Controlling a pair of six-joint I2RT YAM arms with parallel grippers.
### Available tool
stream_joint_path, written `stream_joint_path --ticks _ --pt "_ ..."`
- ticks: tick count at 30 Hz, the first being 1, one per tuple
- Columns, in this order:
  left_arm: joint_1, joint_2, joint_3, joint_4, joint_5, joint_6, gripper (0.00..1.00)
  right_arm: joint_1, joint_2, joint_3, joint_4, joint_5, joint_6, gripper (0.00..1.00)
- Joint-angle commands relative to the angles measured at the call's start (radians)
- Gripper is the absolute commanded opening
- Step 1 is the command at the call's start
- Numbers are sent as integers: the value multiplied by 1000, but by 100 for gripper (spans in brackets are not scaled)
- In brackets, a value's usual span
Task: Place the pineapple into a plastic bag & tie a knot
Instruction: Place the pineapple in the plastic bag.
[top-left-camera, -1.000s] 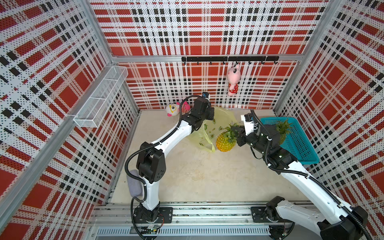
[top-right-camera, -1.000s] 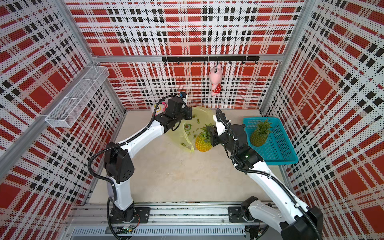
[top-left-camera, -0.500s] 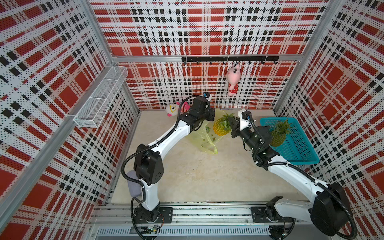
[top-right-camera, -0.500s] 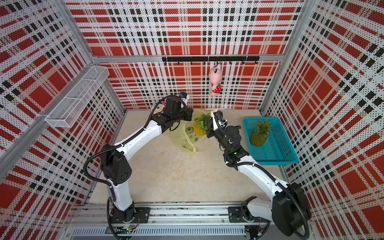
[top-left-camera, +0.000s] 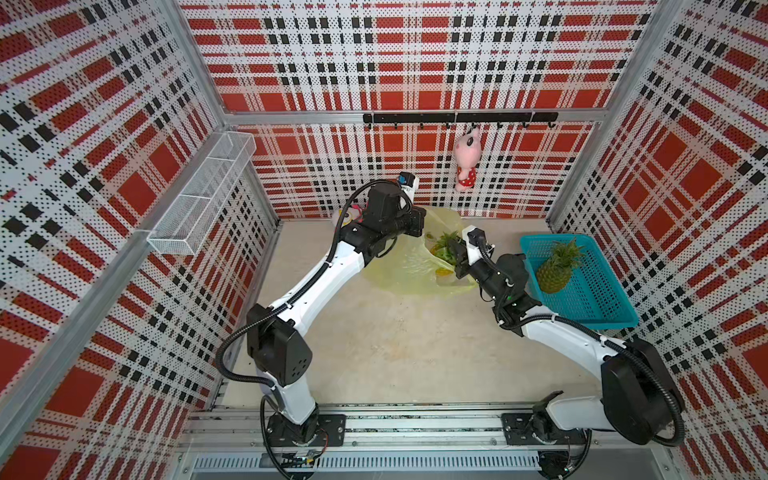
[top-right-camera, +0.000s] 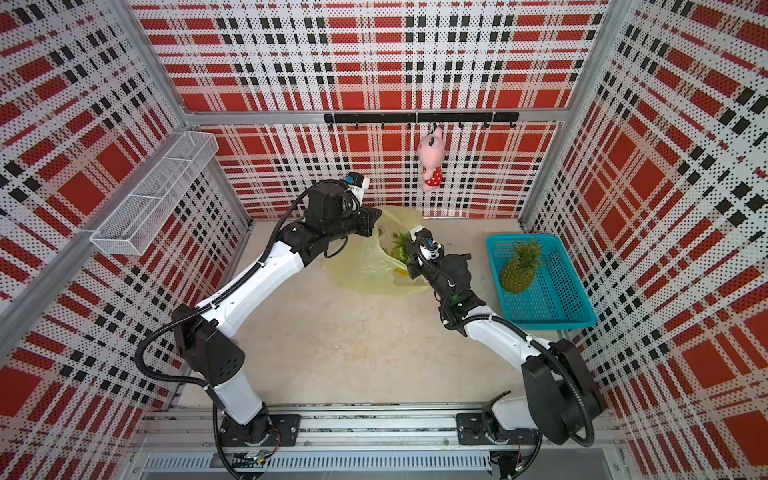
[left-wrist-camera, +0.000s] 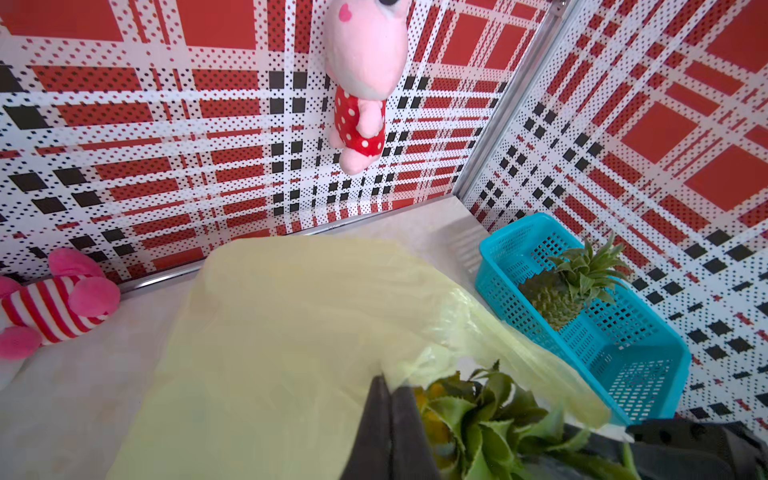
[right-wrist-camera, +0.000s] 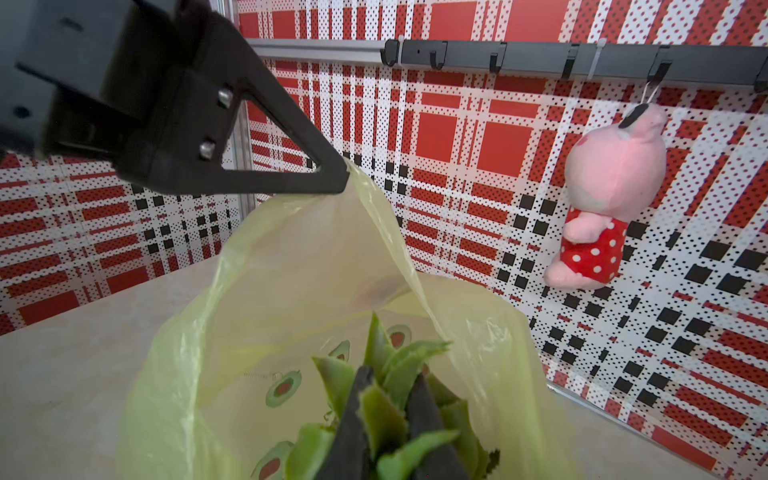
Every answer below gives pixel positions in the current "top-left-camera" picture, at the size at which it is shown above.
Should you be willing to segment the yellow-green plastic bag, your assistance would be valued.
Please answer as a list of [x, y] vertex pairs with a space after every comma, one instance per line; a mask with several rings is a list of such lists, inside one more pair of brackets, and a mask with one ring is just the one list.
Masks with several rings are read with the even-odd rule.
[[465, 224], [459, 213], [447, 209], [428, 207], [423, 234], [416, 238], [400, 236], [394, 248], [380, 259], [374, 259], [362, 272], [374, 286], [397, 295], [458, 295], [477, 287], [471, 277], [457, 280], [455, 272], [437, 278], [435, 270], [450, 265], [430, 254], [426, 244], [427, 232], [440, 237], [444, 232], [458, 231]]

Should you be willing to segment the pineapple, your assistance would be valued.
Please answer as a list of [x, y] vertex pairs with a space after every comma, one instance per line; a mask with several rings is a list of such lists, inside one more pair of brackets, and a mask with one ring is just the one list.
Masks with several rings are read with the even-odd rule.
[[434, 257], [450, 265], [450, 268], [439, 267], [435, 270], [437, 278], [447, 277], [453, 274], [453, 267], [456, 266], [456, 255], [450, 248], [451, 241], [460, 241], [458, 231], [444, 232], [440, 237], [427, 232], [425, 234], [426, 244], [429, 248], [429, 252]]
[[535, 278], [543, 293], [555, 294], [569, 283], [573, 272], [583, 265], [585, 254], [576, 240], [556, 242], [550, 256], [536, 270]]

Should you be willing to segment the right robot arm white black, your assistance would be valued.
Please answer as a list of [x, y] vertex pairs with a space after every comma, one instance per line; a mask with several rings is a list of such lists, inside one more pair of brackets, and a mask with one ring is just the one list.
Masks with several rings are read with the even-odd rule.
[[652, 344], [607, 337], [550, 310], [525, 291], [523, 255], [493, 260], [477, 227], [465, 228], [448, 248], [457, 277], [471, 276], [489, 294], [500, 328], [549, 347], [600, 381], [598, 395], [566, 397], [556, 391], [536, 404], [533, 416], [547, 430], [611, 430], [638, 445], [683, 444], [685, 402]]

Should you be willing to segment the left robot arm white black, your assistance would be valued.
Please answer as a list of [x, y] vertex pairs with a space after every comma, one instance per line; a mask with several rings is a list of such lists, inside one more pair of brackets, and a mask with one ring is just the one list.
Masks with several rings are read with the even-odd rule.
[[[253, 306], [245, 324], [220, 345], [215, 356], [227, 380], [266, 388], [290, 440], [310, 443], [319, 430], [319, 407], [306, 378], [313, 354], [305, 335], [317, 315], [350, 279], [385, 256], [396, 240], [423, 233], [426, 210], [414, 205], [419, 179], [402, 172], [395, 181], [372, 180], [355, 190], [338, 214], [324, 259], [291, 290], [267, 307]], [[241, 337], [260, 371], [244, 375], [225, 365], [225, 354]]]

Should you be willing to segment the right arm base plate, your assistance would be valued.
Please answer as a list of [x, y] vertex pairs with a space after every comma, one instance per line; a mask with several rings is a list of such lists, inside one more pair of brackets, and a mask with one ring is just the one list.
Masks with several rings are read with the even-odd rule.
[[545, 412], [518, 412], [501, 415], [506, 443], [511, 446], [583, 446], [582, 430], [561, 430]]

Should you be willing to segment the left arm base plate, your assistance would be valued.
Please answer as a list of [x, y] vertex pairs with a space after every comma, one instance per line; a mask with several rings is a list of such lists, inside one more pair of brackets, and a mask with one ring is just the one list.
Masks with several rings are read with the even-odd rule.
[[267, 439], [273, 447], [340, 447], [344, 444], [347, 417], [313, 412], [303, 424], [294, 424], [280, 413], [267, 424]]

